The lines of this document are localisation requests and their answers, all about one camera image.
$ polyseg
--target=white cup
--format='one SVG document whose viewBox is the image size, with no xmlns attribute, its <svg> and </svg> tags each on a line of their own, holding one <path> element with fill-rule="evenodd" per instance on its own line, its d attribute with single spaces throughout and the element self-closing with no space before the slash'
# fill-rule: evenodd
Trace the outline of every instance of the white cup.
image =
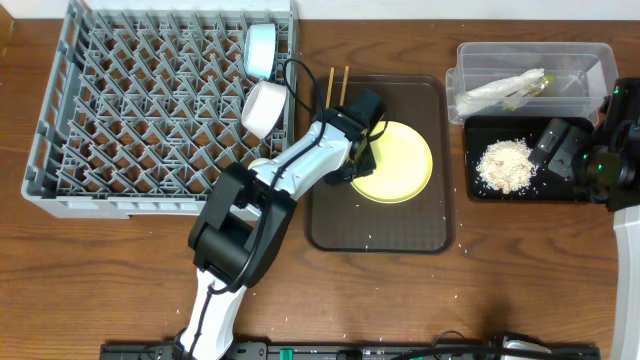
<svg viewBox="0 0 640 360">
<path fill-rule="evenodd" d="M 287 88 L 261 81 L 251 89 L 242 109 L 242 126 L 264 139 L 280 118 L 287 98 Z"/>
<path fill-rule="evenodd" d="M 268 80 L 276 56 L 276 26 L 252 25 L 244 44 L 244 68 L 247 74 Z"/>
</svg>

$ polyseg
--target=brown tray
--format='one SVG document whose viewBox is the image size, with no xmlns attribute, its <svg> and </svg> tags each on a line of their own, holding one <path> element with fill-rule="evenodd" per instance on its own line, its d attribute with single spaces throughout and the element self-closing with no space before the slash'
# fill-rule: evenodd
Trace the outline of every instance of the brown tray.
<svg viewBox="0 0 640 360">
<path fill-rule="evenodd" d="M 341 76 L 333 84 L 337 104 Z M 327 79 L 320 81 L 327 88 Z M 455 237 L 444 88 L 430 76 L 352 75 L 347 100 L 367 88 L 387 105 L 386 120 L 405 123 L 429 144 L 433 171 L 427 186 L 399 204 L 380 204 L 351 184 L 318 182 L 307 201 L 305 235 L 320 250 L 439 254 Z"/>
</svg>

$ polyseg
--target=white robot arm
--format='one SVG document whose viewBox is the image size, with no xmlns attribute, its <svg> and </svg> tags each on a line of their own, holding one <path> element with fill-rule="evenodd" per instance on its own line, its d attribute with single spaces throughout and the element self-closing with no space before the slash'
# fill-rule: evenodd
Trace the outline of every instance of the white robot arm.
<svg viewBox="0 0 640 360">
<path fill-rule="evenodd" d="M 640 359 L 640 206 L 615 213 L 618 295 L 612 360 Z"/>
<path fill-rule="evenodd" d="M 189 326 L 179 337 L 187 359 L 217 360 L 227 351 L 242 297 L 275 259 L 296 201 L 322 178 L 340 183 L 373 172 L 368 132 L 384 112 L 381 99 L 365 91 L 350 107 L 316 116 L 326 121 L 315 121 L 276 158 L 251 170 L 231 164 L 221 174 L 189 235 L 198 290 Z M 290 165 L 274 181 L 283 164 Z M 258 225 L 235 217 L 232 206 L 258 214 Z M 256 230 L 260 221 L 264 227 Z"/>
<path fill-rule="evenodd" d="M 284 153 L 253 168 L 256 172 L 256 178 L 265 185 L 270 184 L 278 166 L 310 144 L 318 136 L 321 125 L 319 122 L 315 122 L 309 132 Z M 283 178 L 277 183 L 276 190 L 284 190 L 291 195 L 293 200 L 298 200 L 324 175 L 336 171 L 342 166 L 350 147 L 351 142 L 344 133 L 327 124 L 320 144 L 305 153 L 285 171 Z M 226 285 L 210 271 L 198 269 L 197 276 L 198 290 L 191 320 L 187 329 L 180 336 L 180 343 L 185 349 L 190 349 L 193 343 L 201 312 L 205 308 L 209 286 L 220 289 Z M 231 346 L 233 323 L 246 290 L 247 287 L 242 286 L 236 292 L 211 296 L 207 306 L 209 311 L 205 313 L 202 323 L 200 340 L 193 351 L 195 359 L 217 360 Z"/>
</svg>

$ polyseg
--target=black tray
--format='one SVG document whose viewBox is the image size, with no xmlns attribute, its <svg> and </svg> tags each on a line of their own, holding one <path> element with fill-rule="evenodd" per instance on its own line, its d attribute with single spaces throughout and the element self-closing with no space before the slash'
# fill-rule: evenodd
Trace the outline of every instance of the black tray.
<svg viewBox="0 0 640 360">
<path fill-rule="evenodd" d="M 503 194 L 502 190 L 484 187 L 476 167 L 487 146 L 498 141 L 525 139 L 527 146 L 535 147 L 552 117 L 472 116 L 464 124 L 467 193 L 474 201 L 552 201 L 586 202 L 583 192 L 574 191 L 571 181 L 548 170 L 539 169 L 531 179 L 531 186 L 520 192 Z M 562 118 L 572 125 L 593 132 L 593 124 L 585 118 Z"/>
<path fill-rule="evenodd" d="M 321 81 L 327 88 L 327 79 Z M 350 76 L 347 102 L 364 88 L 381 96 L 385 119 L 403 122 L 429 144 L 433 171 L 427 186 L 399 204 L 380 204 L 360 195 L 351 184 L 318 182 L 307 201 L 305 234 L 325 251 L 438 254 L 455 235 L 449 129 L 444 89 L 429 76 Z M 338 103 L 341 76 L 333 84 Z"/>
</svg>

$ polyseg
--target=wooden chopsticks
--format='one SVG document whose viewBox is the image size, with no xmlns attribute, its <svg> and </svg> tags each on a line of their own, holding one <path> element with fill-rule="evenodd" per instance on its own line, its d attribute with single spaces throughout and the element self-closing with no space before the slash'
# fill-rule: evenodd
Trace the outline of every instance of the wooden chopsticks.
<svg viewBox="0 0 640 360">
<path fill-rule="evenodd" d="M 335 68 L 332 66 L 329 72 L 329 87 L 327 88 L 327 103 L 325 108 L 329 108 L 331 105 L 331 91 L 333 90 L 333 75 L 335 74 Z M 344 105 L 344 98 L 347 95 L 347 83 L 349 82 L 349 66 L 344 67 L 344 75 L 342 76 L 342 90 L 340 92 L 340 106 Z"/>
</svg>

